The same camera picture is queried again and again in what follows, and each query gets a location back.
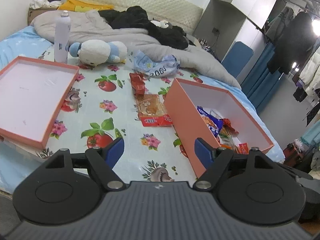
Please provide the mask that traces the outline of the blue snack bag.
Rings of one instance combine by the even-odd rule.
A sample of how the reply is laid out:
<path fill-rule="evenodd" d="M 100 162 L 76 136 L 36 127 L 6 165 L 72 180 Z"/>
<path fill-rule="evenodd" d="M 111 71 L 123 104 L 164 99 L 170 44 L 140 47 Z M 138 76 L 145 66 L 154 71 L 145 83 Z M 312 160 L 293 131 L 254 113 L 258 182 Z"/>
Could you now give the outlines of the blue snack bag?
<path fill-rule="evenodd" d="M 223 127 L 223 121 L 207 113 L 201 106 L 197 106 L 197 111 L 199 112 L 200 116 L 202 117 L 214 137 L 217 138 Z"/>

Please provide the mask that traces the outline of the red snack packet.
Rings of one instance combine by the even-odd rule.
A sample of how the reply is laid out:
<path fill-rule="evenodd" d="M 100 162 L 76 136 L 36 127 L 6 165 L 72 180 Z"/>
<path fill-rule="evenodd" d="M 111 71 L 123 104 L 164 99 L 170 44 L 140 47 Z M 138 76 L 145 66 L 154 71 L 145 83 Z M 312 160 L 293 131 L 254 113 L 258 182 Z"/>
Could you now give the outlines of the red snack packet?
<path fill-rule="evenodd" d="M 139 118 L 144 127 L 165 127 L 173 124 L 170 116 L 167 114 L 160 116 L 140 116 Z"/>

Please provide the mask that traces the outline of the clear packet brown tofu snack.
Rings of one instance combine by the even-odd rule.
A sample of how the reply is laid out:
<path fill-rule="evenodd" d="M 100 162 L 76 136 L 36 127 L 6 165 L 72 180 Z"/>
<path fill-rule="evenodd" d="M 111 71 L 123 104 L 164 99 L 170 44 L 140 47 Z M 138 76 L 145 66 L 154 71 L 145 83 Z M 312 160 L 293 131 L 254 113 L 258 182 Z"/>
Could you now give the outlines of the clear packet brown tofu snack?
<path fill-rule="evenodd" d="M 156 94 L 144 94 L 136 96 L 136 106 L 139 117 L 159 117 L 166 112 Z"/>

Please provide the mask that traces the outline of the red snack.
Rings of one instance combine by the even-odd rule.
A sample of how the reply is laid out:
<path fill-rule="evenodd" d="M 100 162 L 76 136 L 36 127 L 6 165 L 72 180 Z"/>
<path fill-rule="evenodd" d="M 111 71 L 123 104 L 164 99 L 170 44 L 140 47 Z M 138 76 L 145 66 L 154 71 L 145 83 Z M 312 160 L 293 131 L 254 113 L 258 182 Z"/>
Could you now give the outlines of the red snack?
<path fill-rule="evenodd" d="M 142 74 L 130 73 L 131 87 L 135 95 L 145 94 L 145 82 L 143 81 Z"/>

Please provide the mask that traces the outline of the pink storage box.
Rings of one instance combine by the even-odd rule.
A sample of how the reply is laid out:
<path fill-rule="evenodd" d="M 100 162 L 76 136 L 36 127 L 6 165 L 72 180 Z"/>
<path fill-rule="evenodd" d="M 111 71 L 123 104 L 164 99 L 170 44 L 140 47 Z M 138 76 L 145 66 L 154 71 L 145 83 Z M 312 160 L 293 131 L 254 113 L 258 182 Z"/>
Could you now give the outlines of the pink storage box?
<path fill-rule="evenodd" d="M 258 147 L 264 154 L 274 146 L 257 120 L 226 89 L 175 79 L 164 105 L 197 177 L 207 166 L 195 153 L 197 138 L 213 148 L 238 150 L 244 144 Z"/>

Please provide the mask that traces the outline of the floral tablecloth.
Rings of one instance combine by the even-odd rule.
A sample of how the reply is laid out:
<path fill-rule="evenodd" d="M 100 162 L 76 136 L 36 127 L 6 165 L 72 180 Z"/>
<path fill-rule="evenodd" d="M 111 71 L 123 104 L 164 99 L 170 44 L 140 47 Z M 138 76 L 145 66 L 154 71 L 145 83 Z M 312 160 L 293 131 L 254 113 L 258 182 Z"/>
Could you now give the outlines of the floral tablecloth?
<path fill-rule="evenodd" d="M 129 52 L 125 63 L 110 63 L 94 69 L 81 66 L 46 147 L 36 150 L 35 154 L 47 159 L 62 146 L 79 153 L 123 138 L 124 153 L 114 166 L 123 181 L 193 184 L 196 174 L 173 126 L 145 127 L 139 118 L 130 81 L 134 56 Z"/>

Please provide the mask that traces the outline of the blue curtain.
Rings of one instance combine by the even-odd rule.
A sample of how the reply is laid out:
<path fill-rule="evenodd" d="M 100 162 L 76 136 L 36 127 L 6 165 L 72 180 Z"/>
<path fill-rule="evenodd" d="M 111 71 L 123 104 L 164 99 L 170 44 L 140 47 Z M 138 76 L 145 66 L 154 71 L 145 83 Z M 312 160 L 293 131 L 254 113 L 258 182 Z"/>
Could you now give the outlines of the blue curtain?
<path fill-rule="evenodd" d="M 257 113 L 263 111 L 280 86 L 282 74 L 271 74 L 267 63 L 274 55 L 274 45 L 268 42 L 259 59 L 241 84 L 242 92 L 255 107 Z"/>

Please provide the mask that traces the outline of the crumpled blue white plastic bag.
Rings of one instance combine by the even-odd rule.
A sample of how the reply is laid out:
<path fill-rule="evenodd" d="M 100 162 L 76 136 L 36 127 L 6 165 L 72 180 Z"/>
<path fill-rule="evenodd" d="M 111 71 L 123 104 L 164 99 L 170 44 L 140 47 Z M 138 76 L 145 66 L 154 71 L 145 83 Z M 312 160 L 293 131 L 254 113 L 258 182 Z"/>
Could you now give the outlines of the crumpled blue white plastic bag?
<path fill-rule="evenodd" d="M 134 70 L 149 77 L 172 76 L 180 67 L 180 61 L 174 55 L 165 55 L 159 62 L 155 62 L 140 50 L 135 54 L 133 63 Z"/>

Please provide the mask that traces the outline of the pink box lid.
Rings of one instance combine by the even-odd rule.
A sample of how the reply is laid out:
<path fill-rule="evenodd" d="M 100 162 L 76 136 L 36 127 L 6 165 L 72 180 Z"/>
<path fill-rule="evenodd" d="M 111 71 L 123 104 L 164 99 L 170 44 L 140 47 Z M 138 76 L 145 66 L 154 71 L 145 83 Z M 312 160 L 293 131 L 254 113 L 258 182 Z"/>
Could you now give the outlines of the pink box lid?
<path fill-rule="evenodd" d="M 18 56 L 1 70 L 1 136 L 44 148 L 79 67 Z"/>

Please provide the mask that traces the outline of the white blue plush toy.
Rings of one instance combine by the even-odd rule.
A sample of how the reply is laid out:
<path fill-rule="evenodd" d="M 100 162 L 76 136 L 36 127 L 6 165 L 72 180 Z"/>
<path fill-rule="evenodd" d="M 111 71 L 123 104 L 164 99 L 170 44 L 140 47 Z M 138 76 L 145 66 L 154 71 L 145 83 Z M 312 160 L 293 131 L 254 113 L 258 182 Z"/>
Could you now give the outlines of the white blue plush toy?
<path fill-rule="evenodd" d="M 73 43 L 69 53 L 72 57 L 78 57 L 81 63 L 96 67 L 104 63 L 124 63 L 127 47 L 119 41 L 88 40 Z"/>

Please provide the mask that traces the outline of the grey duvet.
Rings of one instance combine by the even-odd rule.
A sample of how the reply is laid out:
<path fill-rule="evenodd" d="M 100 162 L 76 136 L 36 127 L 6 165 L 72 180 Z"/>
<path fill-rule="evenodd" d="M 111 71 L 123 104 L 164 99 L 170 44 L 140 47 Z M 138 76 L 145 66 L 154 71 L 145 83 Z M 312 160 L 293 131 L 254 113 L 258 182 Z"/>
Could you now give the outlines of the grey duvet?
<path fill-rule="evenodd" d="M 82 43 L 88 40 L 120 41 L 127 48 L 142 51 L 152 61 L 160 61 L 163 56 L 172 54 L 180 61 L 183 68 L 195 69 L 201 75 L 241 88 L 236 78 L 229 74 L 213 55 L 200 47 L 188 46 L 184 50 L 175 49 L 161 45 L 155 38 L 149 36 L 145 29 L 112 29 L 96 10 L 70 11 L 69 16 L 71 18 L 70 43 Z"/>

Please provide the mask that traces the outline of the black clothes pile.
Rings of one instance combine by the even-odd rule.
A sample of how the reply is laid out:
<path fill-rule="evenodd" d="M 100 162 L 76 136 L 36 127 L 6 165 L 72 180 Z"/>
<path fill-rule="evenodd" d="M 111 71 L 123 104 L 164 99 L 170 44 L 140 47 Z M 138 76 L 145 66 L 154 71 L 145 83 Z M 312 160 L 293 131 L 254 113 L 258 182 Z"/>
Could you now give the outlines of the black clothes pile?
<path fill-rule="evenodd" d="M 129 7 L 126 11 L 99 10 L 99 15 L 106 20 L 112 29 L 140 28 L 148 31 L 148 35 L 155 38 L 161 45 L 175 49 L 186 49 L 189 45 L 195 45 L 187 38 L 184 30 L 173 25 L 161 28 L 153 24 L 146 11 L 140 6 Z"/>

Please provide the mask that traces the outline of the white spray bottle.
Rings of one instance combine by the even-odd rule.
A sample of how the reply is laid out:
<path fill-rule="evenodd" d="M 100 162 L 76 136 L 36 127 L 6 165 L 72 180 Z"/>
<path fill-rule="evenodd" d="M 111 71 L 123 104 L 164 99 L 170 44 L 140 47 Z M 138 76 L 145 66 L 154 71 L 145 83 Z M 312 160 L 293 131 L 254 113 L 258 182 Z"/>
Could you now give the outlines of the white spray bottle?
<path fill-rule="evenodd" d="M 71 32 L 71 18 L 67 10 L 61 12 L 56 19 L 54 37 L 54 61 L 67 63 L 69 50 L 69 35 Z"/>

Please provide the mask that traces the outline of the hanging black jacket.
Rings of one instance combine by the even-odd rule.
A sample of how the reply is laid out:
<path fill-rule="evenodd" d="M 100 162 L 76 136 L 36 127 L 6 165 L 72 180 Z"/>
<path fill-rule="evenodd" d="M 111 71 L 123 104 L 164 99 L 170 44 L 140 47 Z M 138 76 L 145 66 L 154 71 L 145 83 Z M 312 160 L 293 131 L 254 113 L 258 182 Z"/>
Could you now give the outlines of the hanging black jacket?
<path fill-rule="evenodd" d="M 270 73 L 289 74 L 293 63 L 304 62 L 316 40 L 310 15 L 300 12 L 276 43 L 274 55 L 267 63 Z"/>

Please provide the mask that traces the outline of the yellow pillow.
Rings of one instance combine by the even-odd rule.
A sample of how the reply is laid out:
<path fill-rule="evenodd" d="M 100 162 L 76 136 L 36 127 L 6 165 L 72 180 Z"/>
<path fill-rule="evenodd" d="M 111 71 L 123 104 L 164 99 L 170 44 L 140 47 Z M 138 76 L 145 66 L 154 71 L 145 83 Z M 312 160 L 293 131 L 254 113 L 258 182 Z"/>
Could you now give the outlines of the yellow pillow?
<path fill-rule="evenodd" d="M 58 10 L 73 12 L 87 12 L 90 10 L 113 10 L 114 6 L 109 4 L 88 3 L 81 0 L 66 0 Z"/>

